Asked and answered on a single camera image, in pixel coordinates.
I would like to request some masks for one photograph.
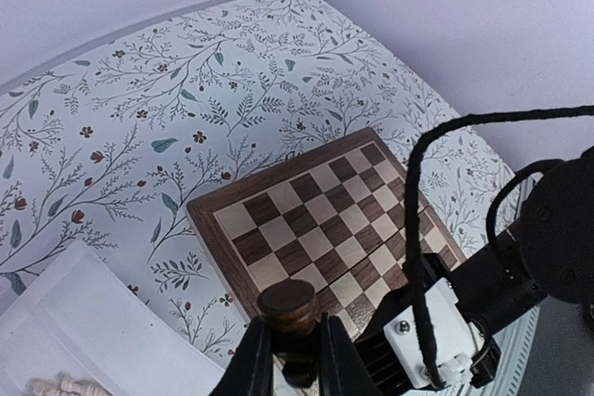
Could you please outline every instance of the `leaf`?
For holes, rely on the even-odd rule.
[[[10,231],[10,247],[16,249],[22,241],[22,233],[20,231],[19,220],[15,220],[12,224],[12,230]]]
[[[29,101],[29,106],[28,106],[29,118],[33,119],[33,116],[35,116],[35,112],[37,111],[38,107],[39,107],[39,101],[37,99],[34,99],[33,101]]]
[[[8,279],[8,281],[10,282],[10,287],[12,287],[12,290],[18,296],[25,292],[25,289],[27,289],[27,287],[25,287],[25,284],[22,283],[22,280],[20,279],[20,276],[17,273],[3,273],[0,275]]]
[[[176,143],[178,140],[175,138],[158,139],[150,143],[152,149],[157,153],[162,153],[167,150],[171,144]]]
[[[155,226],[155,228],[152,231],[152,237],[150,238],[150,243],[154,243],[155,241],[157,241],[157,238],[159,238],[160,233],[161,233],[161,218],[159,219],[159,222],[157,223],[157,225]]]
[[[165,207],[170,210],[175,217],[177,211],[179,211],[179,206],[177,206],[177,203],[174,201],[174,199],[164,192],[161,192],[161,199],[163,200]]]
[[[4,173],[2,173],[2,177],[5,180],[10,179],[10,177],[12,176],[12,171],[14,170],[14,168],[15,168],[15,157],[13,155],[12,157],[10,157],[10,161],[6,165],[6,167],[4,169]]]
[[[214,58],[219,63],[219,65],[221,65],[221,66],[223,65],[223,61],[225,60],[223,53],[219,53],[219,52],[214,53]]]
[[[59,207],[62,205],[62,201],[64,201],[64,198],[66,196],[57,199],[56,201],[54,201],[54,203],[49,207],[49,209],[47,210],[47,216],[48,217],[53,217],[54,215],[56,215],[56,212],[58,212]]]
[[[335,120],[337,120],[337,121],[340,121],[340,122],[342,122],[342,116],[341,116],[341,115],[339,115],[337,112],[335,112],[335,111],[333,111],[333,110],[330,110],[330,109],[326,109],[326,111],[327,111],[327,112],[330,114],[330,116],[331,116],[332,118],[334,118],[334,119],[335,119]]]
[[[285,64],[287,64],[287,68],[289,69],[289,71],[293,71],[293,68],[295,67],[294,60],[285,59]]]
[[[181,96],[183,96],[185,99],[189,99],[190,101],[198,102],[198,99],[196,99],[196,97],[185,88],[182,88]]]
[[[338,56],[347,64],[353,65],[353,61],[351,59],[349,59],[347,56],[345,56],[345,55],[338,55]]]

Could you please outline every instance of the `chessboard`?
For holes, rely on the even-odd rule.
[[[407,283],[406,171],[371,129],[349,134],[187,205],[198,236],[242,309],[287,278],[310,282],[322,311],[352,338],[383,296]],[[464,255],[420,197],[424,252],[455,268]]]

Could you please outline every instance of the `thick black cable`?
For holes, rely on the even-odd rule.
[[[492,249],[497,249],[497,211],[503,200],[507,198],[517,185],[527,179],[530,175],[533,175],[534,173],[546,173],[562,163],[563,160],[541,160],[528,164],[526,167],[516,172],[515,176],[499,191],[491,202],[491,206],[489,206],[489,211],[486,213],[485,220],[486,238]]]
[[[407,182],[405,185],[405,228],[407,231],[407,263],[409,268],[409,284],[412,292],[412,309],[417,326],[417,337],[423,363],[427,368],[427,376],[436,389],[442,389],[444,382],[439,376],[435,363],[437,345],[431,317],[425,300],[423,267],[419,240],[419,180],[420,164],[423,154],[429,145],[448,132],[469,125],[487,124],[491,122],[517,122],[531,120],[552,120],[557,118],[573,118],[594,115],[594,106],[581,106],[563,109],[536,109],[529,111],[511,111],[486,113],[484,115],[467,115],[444,122],[429,132],[422,134],[413,147],[408,159]]]

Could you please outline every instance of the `brown wooden knob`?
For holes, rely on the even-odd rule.
[[[310,334],[320,317],[316,291],[303,280],[287,279],[265,289],[258,308],[274,331],[299,336]]]

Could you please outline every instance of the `white plastic part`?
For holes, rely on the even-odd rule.
[[[471,358],[484,344],[481,332],[474,324],[466,323],[456,307],[458,297],[444,278],[425,293],[425,299],[437,343],[436,363],[441,379],[447,385],[470,382]],[[412,307],[384,326],[383,332],[413,387],[422,389],[430,385],[425,375]]]

